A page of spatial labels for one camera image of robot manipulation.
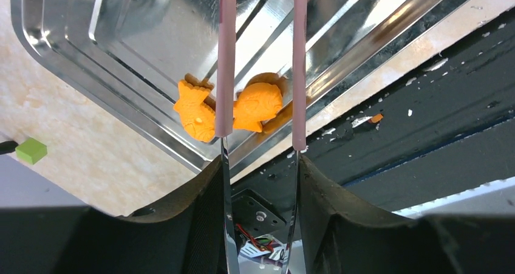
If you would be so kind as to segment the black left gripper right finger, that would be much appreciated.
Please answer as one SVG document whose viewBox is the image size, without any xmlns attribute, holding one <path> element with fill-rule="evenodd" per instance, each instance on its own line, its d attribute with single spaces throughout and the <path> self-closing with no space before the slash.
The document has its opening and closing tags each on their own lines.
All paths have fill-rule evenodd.
<svg viewBox="0 0 515 274">
<path fill-rule="evenodd" d="M 513 273 L 514 217 L 376 207 L 299 160 L 298 208 L 308 273 Z"/>
</svg>

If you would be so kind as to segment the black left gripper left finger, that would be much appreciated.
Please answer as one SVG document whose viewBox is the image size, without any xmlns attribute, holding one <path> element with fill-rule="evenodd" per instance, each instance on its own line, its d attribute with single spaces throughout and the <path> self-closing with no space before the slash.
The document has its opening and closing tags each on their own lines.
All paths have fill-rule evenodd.
<svg viewBox="0 0 515 274">
<path fill-rule="evenodd" d="M 222 162 L 128 217 L 1 210 L 2 273 L 222 273 Z"/>
</svg>

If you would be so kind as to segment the metal tongs with pink tips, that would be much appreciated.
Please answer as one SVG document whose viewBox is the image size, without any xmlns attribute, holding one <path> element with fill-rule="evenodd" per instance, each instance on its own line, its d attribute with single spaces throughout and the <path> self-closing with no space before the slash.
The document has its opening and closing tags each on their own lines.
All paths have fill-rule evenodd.
<svg viewBox="0 0 515 274">
<path fill-rule="evenodd" d="M 296 151 L 296 165 L 306 149 L 306 24 L 307 1 L 294 1 L 293 17 L 293 116 L 292 145 Z M 236 235 L 234 229 L 230 164 L 227 137 L 233 131 L 234 68 L 236 50 L 236 0 L 219 0 L 219 37 L 216 82 L 215 135 L 220 138 L 223 171 L 223 208 L 225 256 L 228 273 L 239 273 Z"/>
</svg>

